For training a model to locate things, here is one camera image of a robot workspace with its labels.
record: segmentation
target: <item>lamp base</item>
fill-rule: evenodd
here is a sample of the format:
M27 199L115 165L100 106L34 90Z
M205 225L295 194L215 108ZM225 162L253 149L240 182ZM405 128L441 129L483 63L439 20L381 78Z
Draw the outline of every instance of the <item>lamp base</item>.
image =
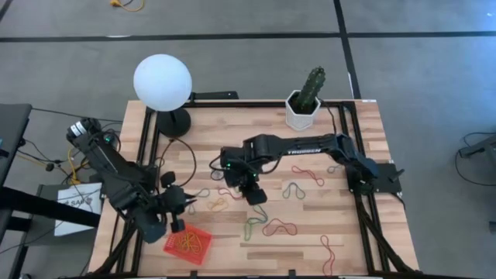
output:
M171 112L157 113L157 127L159 132L170 138L178 138L186 134L191 128L191 117L184 108Z

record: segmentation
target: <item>red tray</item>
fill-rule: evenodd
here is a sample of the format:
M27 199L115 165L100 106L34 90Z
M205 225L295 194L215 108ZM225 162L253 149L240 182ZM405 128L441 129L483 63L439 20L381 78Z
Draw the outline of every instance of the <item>red tray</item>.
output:
M210 233L186 224L184 231L173 233L167 238L164 252L190 263L202 265L211 241L212 235Z

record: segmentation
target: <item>white globe lamp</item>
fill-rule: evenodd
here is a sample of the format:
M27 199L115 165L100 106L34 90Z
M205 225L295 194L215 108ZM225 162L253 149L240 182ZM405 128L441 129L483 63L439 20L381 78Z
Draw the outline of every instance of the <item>white globe lamp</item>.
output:
M139 63L133 84L138 98L157 111L157 127L161 133L179 137L188 132L191 117L181 107L192 88L186 65L171 55L152 55Z

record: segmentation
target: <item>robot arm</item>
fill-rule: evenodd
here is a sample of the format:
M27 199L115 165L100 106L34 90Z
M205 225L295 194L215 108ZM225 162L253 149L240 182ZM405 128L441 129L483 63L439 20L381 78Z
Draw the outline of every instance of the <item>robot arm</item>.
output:
M283 156L327 153L338 164L353 170L356 179L364 184L378 176L376 163L357 152L353 141L345 135L326 134L282 139L274 135L258 135L243 141L243 147L223 147L220 164L229 187L238 187L250 205L267 201L258 186L258 175L275 170ZM277 161L272 170L263 171L264 164Z
M195 200L174 185L160 195L153 195L157 169L146 169L126 161L104 140L100 123L96 119L82 119L67 129L67 140L88 159L103 180L103 191L112 207L127 222L134 222L147 243L157 241L166 232L165 213L172 214L173 232L184 229L184 221L177 215Z

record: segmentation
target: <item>white paper sign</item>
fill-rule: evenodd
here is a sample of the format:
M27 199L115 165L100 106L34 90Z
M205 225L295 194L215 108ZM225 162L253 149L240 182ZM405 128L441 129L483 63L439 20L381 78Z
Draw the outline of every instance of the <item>white paper sign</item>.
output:
M102 183L73 185L68 189L58 192L57 201L75 208L83 209L101 215L102 201L100 200L100 189ZM65 236L71 233L82 232L93 229L90 226L74 224L55 220L55 236Z

